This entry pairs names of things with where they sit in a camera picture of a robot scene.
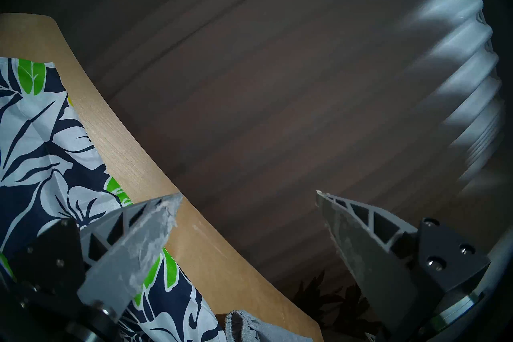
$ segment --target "screw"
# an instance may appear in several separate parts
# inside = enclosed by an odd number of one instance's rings
[[[424,223],[429,226],[430,228],[433,226],[438,226],[439,223],[436,219],[426,218],[424,219]]]
[[[463,254],[463,255],[473,255],[475,254],[476,250],[474,249],[474,247],[468,245],[468,244],[461,244],[460,245],[460,252]]]
[[[434,259],[428,259],[427,266],[429,266],[432,269],[435,269],[437,272],[441,272],[442,270],[444,270],[443,265]]]

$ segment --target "bolt head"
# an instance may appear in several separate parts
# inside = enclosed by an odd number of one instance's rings
[[[445,261],[437,257],[430,257],[427,259],[427,266],[437,272],[441,272],[445,269]]]

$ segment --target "fabric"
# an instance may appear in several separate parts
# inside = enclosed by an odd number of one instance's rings
[[[0,272],[63,218],[83,228],[132,201],[110,176],[52,63],[0,58]],[[201,294],[164,249],[119,321],[130,341],[224,342]]]
[[[312,338],[264,323],[244,310],[227,314],[225,332],[228,342],[312,342]]]

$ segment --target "wood grain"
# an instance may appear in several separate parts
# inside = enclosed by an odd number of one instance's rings
[[[52,18],[0,15],[0,55],[55,63],[107,171],[134,202],[178,191],[104,101]],[[318,324],[251,267],[187,199],[177,222],[166,248],[214,313],[243,309],[314,341],[323,340]]]

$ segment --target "dark leaf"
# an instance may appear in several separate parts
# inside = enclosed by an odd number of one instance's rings
[[[323,305],[325,304],[334,304],[334,303],[337,303],[337,302],[343,302],[344,301],[344,298],[341,297],[340,295],[336,295],[336,294],[326,294],[326,295],[322,295],[320,297],[321,299],[321,302]]]

